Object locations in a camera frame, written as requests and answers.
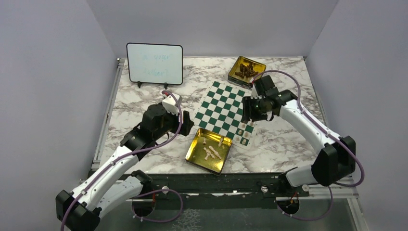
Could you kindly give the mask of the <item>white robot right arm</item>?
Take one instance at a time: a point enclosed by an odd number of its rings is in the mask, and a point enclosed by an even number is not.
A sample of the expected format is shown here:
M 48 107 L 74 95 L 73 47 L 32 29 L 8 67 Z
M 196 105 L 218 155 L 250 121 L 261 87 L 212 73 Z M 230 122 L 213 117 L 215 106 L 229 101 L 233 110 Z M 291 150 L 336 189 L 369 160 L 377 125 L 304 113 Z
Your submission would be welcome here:
M 313 164 L 295 167 L 278 176 L 278 191 L 291 195 L 298 186 L 320 184 L 329 186 L 356 169 L 356 143 L 350 137 L 341 137 L 309 114 L 298 98 L 289 90 L 271 96 L 242 99 L 241 121 L 271 121 L 279 116 L 290 123 L 317 153 Z

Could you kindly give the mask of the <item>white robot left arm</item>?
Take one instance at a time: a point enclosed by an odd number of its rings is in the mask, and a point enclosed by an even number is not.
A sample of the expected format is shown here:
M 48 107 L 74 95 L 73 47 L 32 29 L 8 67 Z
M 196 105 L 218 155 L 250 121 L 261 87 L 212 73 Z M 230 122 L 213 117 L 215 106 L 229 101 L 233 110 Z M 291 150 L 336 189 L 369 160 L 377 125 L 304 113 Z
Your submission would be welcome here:
M 152 193 L 152 178 L 141 170 L 131 173 L 123 183 L 116 182 L 151 150 L 169 144 L 177 135 L 187 136 L 194 122 L 188 111 L 173 106 L 173 114 L 163 103 L 153 104 L 142 121 L 121 140 L 111 157 L 87 180 L 68 192 L 56 196 L 57 218 L 61 230 L 93 231 L 101 218 L 131 197 Z

